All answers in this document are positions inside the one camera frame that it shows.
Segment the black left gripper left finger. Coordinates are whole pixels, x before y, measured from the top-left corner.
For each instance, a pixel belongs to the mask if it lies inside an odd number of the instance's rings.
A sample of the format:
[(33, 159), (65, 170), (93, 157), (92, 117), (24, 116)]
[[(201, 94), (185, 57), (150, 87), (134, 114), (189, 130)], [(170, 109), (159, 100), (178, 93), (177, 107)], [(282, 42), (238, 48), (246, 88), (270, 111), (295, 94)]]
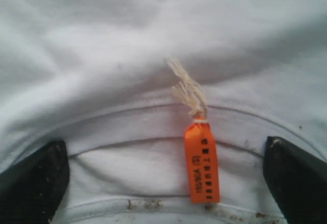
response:
[(1, 173), (1, 223), (48, 224), (69, 184), (63, 140), (47, 143)]

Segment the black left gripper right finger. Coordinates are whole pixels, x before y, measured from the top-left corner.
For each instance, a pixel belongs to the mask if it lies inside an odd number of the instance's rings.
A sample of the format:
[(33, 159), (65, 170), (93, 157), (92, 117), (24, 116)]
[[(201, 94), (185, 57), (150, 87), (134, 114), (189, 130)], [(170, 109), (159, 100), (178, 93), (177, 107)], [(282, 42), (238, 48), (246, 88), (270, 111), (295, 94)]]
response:
[(267, 137), (264, 179), (287, 223), (326, 223), (326, 162), (282, 137)]

